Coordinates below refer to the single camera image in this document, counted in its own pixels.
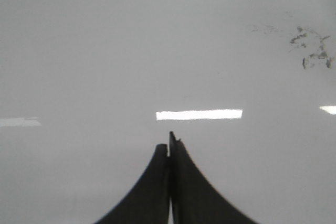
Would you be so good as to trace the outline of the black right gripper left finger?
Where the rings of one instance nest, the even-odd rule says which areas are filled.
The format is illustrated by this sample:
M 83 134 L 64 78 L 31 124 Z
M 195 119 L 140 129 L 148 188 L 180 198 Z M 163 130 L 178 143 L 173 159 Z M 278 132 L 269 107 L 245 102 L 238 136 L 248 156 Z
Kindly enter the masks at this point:
M 97 223 L 168 223 L 169 170 L 167 145 L 158 144 L 139 180 Z

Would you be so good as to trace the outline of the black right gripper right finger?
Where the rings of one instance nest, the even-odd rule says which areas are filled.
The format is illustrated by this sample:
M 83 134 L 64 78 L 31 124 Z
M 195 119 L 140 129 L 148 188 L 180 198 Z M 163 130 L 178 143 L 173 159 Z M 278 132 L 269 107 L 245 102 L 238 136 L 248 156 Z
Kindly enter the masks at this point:
M 172 131 L 169 149 L 174 223 L 255 223 L 208 182 Z

